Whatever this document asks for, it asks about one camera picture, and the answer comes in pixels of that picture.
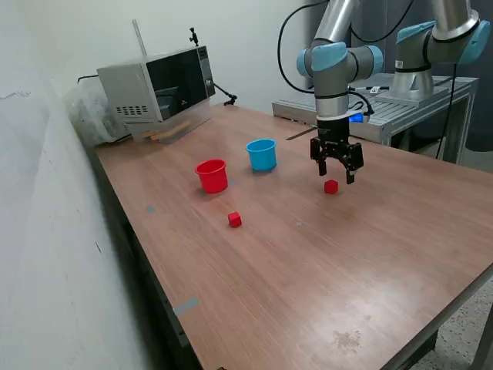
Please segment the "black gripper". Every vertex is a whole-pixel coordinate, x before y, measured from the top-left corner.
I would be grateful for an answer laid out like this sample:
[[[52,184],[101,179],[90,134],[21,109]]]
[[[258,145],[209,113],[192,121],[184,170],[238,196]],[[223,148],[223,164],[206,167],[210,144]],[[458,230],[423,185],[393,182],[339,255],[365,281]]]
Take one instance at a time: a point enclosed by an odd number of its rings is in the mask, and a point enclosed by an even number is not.
[[[310,158],[318,165],[320,176],[327,174],[325,152],[339,152],[339,161],[346,170],[346,183],[354,182],[354,174],[364,166],[360,143],[349,143],[349,119],[318,120],[318,137],[310,140]]]

